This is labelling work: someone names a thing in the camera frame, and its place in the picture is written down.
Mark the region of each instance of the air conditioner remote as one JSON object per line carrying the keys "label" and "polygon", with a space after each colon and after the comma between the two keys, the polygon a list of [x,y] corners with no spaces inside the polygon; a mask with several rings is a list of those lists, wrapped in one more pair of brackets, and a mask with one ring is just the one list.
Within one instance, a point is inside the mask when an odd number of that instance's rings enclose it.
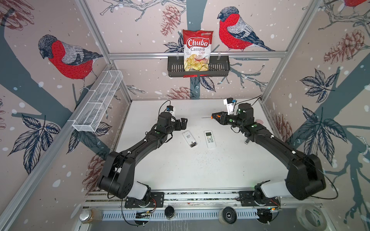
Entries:
{"label": "air conditioner remote", "polygon": [[215,143],[215,139],[213,138],[213,132],[210,131],[210,130],[209,131],[204,131],[204,135],[206,136],[207,147],[209,149],[215,148],[216,143]]}

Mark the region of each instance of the bird illustration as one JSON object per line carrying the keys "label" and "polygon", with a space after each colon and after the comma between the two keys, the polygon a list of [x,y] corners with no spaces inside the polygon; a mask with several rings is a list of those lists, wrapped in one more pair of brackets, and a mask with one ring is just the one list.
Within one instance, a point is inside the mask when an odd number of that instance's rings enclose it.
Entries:
{"label": "bird illustration", "polygon": [[219,36],[229,48],[228,51],[231,49],[243,51],[246,47],[263,47],[268,51],[274,51],[265,46],[263,41],[253,32],[253,28],[243,21],[236,7],[223,8],[217,18],[220,19]]}
{"label": "bird illustration", "polygon": [[[329,5],[329,4],[333,3],[333,2],[336,2],[336,1],[338,1],[338,0],[330,1],[330,2],[327,3],[327,5]],[[358,14],[358,12],[354,10],[354,8],[356,6],[358,6],[358,5],[360,5],[361,3],[366,2],[367,0],[342,0],[342,1],[343,1],[343,3],[339,7],[339,8],[341,8],[341,10],[339,11],[339,14],[341,14],[342,10],[346,6],[349,6],[349,7],[352,7],[353,8],[353,14]]]}
{"label": "bird illustration", "polygon": [[69,45],[58,40],[52,35],[44,35],[38,42],[38,48],[42,58],[48,57],[50,62],[62,73],[70,79],[83,79],[84,85],[80,89],[80,93],[85,87],[85,77],[93,72],[94,62],[103,57],[96,52],[91,52],[83,49],[80,46]]}

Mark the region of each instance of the white wire basket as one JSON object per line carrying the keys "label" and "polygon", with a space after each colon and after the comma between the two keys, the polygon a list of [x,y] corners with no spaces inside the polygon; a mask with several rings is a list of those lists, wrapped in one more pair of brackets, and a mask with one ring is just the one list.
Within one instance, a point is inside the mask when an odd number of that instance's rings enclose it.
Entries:
{"label": "white wire basket", "polygon": [[77,131],[95,132],[122,81],[121,71],[107,71],[73,123]]}

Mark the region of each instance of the pine cone illustration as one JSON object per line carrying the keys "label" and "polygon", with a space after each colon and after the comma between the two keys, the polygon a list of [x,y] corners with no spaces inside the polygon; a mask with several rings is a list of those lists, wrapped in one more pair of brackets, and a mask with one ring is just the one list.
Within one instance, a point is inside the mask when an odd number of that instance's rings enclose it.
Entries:
{"label": "pine cone illustration", "polygon": [[90,160],[87,166],[86,178],[82,182],[84,184],[84,189],[87,190],[85,197],[88,196],[89,192],[96,191],[98,187],[96,186],[98,177],[100,172],[103,169],[105,160],[103,160],[100,156],[94,155],[94,157]]}
{"label": "pine cone illustration", "polygon": [[23,27],[34,24],[32,19],[34,16],[30,10],[34,10],[33,6],[25,0],[1,0],[0,1],[0,18],[4,18],[10,9],[14,9],[6,22],[5,26],[12,30],[23,30]]}
{"label": "pine cone illustration", "polygon": [[329,52],[324,55],[324,62],[334,64],[336,62],[343,62],[344,59],[351,59],[355,53],[361,50],[364,45],[365,35],[361,30],[354,30],[343,36],[340,42],[335,46],[330,47]]}
{"label": "pine cone illustration", "polygon": [[284,116],[276,115],[275,118],[273,117],[273,120],[275,122],[275,126],[277,127],[277,130],[279,131],[282,139],[284,142],[287,142],[291,135],[293,134],[292,127],[290,126],[290,123],[284,119]]}
{"label": "pine cone illustration", "polygon": [[195,98],[194,92],[189,88],[181,86],[180,88],[172,89],[169,95],[166,95],[169,99],[191,99]]}
{"label": "pine cone illustration", "polygon": [[175,6],[169,5],[162,12],[162,17],[161,33],[167,37],[168,33],[172,34],[180,24],[180,12]]}

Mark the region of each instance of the tape roll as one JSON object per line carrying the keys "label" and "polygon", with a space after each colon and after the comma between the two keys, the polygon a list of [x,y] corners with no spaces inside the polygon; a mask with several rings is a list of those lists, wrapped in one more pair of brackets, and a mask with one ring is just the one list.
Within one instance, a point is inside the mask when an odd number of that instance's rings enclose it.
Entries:
{"label": "tape roll", "polygon": [[299,223],[309,231],[323,231],[327,223],[321,210],[313,205],[302,205],[296,210]]}

